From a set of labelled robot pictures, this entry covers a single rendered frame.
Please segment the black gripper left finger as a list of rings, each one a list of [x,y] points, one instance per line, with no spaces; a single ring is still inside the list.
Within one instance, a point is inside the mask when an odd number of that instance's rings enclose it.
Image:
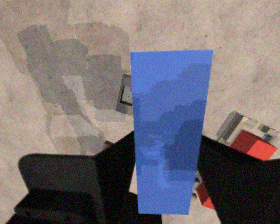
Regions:
[[[134,130],[96,155],[31,153],[18,160],[26,188],[91,195],[98,224],[122,224],[135,160]]]

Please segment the red tapered block with two sockets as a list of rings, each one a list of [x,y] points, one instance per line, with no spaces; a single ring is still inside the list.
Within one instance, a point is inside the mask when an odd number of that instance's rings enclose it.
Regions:
[[[229,147],[240,152],[247,153],[261,160],[268,160],[270,156],[277,151],[277,148],[271,143],[263,140],[259,136],[245,131],[244,129],[240,132],[240,134],[236,137],[236,139]],[[208,191],[206,190],[203,181],[197,187],[196,192],[203,206],[213,210],[215,209],[212,201],[209,198]]]

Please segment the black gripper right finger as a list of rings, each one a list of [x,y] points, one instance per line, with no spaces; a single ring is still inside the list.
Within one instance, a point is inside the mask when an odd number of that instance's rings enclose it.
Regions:
[[[220,224],[270,224],[280,208],[280,159],[261,160],[202,135],[197,169]]]

